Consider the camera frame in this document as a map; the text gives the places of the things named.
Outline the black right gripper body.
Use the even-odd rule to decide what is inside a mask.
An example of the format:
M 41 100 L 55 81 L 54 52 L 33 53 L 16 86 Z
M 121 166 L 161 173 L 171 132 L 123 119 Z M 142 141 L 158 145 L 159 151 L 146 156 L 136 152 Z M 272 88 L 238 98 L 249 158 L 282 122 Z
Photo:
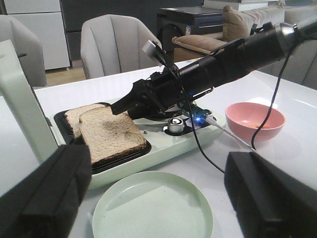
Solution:
M 188 65 L 177 74 L 153 73 L 149 80 L 133 83 L 133 106 L 166 111 L 171 106 L 202 97 L 214 87 L 214 74 L 201 65 Z

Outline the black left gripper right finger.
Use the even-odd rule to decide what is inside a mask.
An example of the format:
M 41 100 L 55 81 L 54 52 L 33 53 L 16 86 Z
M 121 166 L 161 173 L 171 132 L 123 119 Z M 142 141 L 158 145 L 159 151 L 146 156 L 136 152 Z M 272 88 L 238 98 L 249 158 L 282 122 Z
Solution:
M 317 192 L 254 152 L 229 152 L 224 185 L 246 238 L 315 238 Z

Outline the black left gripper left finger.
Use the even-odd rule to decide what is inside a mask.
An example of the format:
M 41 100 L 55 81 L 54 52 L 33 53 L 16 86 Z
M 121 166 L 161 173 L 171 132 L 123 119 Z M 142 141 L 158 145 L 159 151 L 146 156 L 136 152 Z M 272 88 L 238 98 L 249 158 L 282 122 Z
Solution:
M 59 146 L 0 198 L 0 236 L 68 237 L 91 177 L 88 146 Z

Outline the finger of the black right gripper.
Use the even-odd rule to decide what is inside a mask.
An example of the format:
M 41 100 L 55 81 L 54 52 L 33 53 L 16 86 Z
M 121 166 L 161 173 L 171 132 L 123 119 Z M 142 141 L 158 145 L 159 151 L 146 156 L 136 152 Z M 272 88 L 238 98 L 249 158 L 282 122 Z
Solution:
M 144 104 L 136 104 L 135 107 L 129 109 L 127 113 L 132 119 L 155 118 L 159 115 L 155 108 L 150 108 Z
M 122 97 L 115 103 L 111 104 L 113 115 L 118 115 L 136 107 L 140 102 L 140 95 L 135 91 L 130 91 L 126 96 Z

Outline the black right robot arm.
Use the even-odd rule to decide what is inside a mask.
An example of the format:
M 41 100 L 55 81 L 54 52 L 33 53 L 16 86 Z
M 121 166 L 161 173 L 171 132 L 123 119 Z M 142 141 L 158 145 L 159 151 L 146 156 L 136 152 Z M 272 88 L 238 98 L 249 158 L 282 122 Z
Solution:
M 266 23 L 260 32 L 231 41 L 181 69 L 148 41 L 144 51 L 166 71 L 134 82 L 131 91 L 111 105 L 112 113 L 128 112 L 134 119 L 164 114 L 175 104 L 194 101 L 214 87 L 286 58 L 295 46 L 316 37 L 316 17 L 294 25 Z

